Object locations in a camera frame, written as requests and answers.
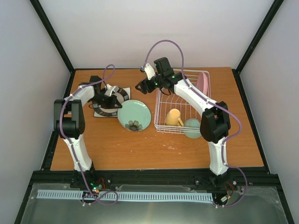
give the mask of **orange tabletop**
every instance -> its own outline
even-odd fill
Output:
[[[231,68],[192,68],[210,73],[212,98],[224,101],[228,109],[242,122],[240,135],[227,143],[228,163],[232,166],[263,166],[247,114],[245,112]],[[74,92],[79,83],[88,82],[90,76],[102,77],[103,70],[78,70],[72,84]],[[131,87],[131,98],[145,103],[152,120],[142,132],[124,129],[117,118],[95,118],[87,103],[84,110],[86,128],[84,141],[96,170],[107,169],[174,169],[208,168],[210,163],[207,142],[201,137],[187,138],[184,134],[160,133],[154,127],[156,91],[143,95],[135,85],[145,78],[138,69],[118,69],[108,80],[110,85]],[[230,118],[229,134],[237,132],[238,124]],[[58,139],[51,170],[73,170],[74,163],[67,145]]]

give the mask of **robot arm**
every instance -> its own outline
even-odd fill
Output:
[[[205,100],[219,104],[225,108],[227,108],[227,105],[224,102],[217,103],[215,100],[208,98],[196,89],[188,79],[186,79],[187,85],[183,80],[182,73],[174,74],[167,58],[160,58],[154,63],[157,68],[157,74],[150,64],[146,64],[144,71],[147,74],[147,78],[141,81],[135,88],[143,94],[153,92],[156,88],[166,88],[193,106],[201,116],[200,132],[203,138],[208,141],[210,170],[215,175],[225,173],[228,169],[226,166],[226,144],[224,143],[223,152],[221,152],[221,146],[230,129],[229,116],[217,110]]]
[[[92,76],[90,82],[81,83],[79,88],[81,89],[87,84],[100,81],[101,79],[97,76]],[[90,170],[92,166],[92,160],[89,158],[86,146],[84,143],[83,133],[85,130],[85,120],[83,114],[83,106],[90,101],[101,105],[103,108],[121,108],[121,104],[117,100],[116,96],[112,95],[117,86],[110,86],[107,84],[105,89],[101,90],[101,83],[95,86],[88,86],[82,88],[67,104],[67,107],[64,111],[64,115],[70,114],[70,116],[64,116],[62,120],[62,126],[64,134],[70,138],[73,142],[76,156],[80,161],[80,165],[83,171]],[[59,120],[60,112],[62,110],[62,105],[69,97],[65,99],[58,99],[54,102],[54,130],[58,131],[60,136],[63,136],[60,133]],[[74,161],[74,170],[80,171],[78,163],[75,160],[71,145],[69,141],[63,138],[64,142],[67,144],[71,156]]]

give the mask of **light green plate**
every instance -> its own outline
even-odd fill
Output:
[[[118,109],[117,118],[121,125],[133,132],[140,132],[150,125],[151,114],[148,107],[139,100],[127,100]]]
[[[198,128],[200,128],[200,122],[199,122],[198,119],[190,118],[190,119],[188,119],[184,122],[184,126],[185,127],[198,127]],[[187,137],[191,138],[191,139],[196,139],[196,138],[199,138],[201,136],[200,132],[195,132],[195,131],[192,131],[192,130],[184,131],[184,134]]]

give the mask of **wire basket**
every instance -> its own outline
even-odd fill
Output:
[[[198,76],[202,75],[202,73],[205,73],[207,76],[207,96],[211,98],[210,73],[208,71],[201,70],[184,70],[185,76],[194,86],[196,86]],[[190,118],[196,118],[200,120],[200,115],[198,114],[198,112],[186,100],[176,94],[171,94],[169,96],[164,95],[161,91],[157,90],[156,109],[154,117],[154,125],[157,129],[157,132],[177,134],[183,134],[184,132],[200,132],[198,127],[180,127],[166,125],[166,114],[171,109],[178,109],[181,112],[181,119],[183,122]]]

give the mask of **white backdrop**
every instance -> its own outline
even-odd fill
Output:
[[[190,67],[237,67],[273,0],[40,0],[75,68],[138,68],[171,39]],[[162,43],[149,62],[180,54]]]
[[[241,73],[272,173],[299,223],[299,1],[284,1]]]
[[[0,1],[0,68],[0,223],[12,224],[70,76],[29,0]]]

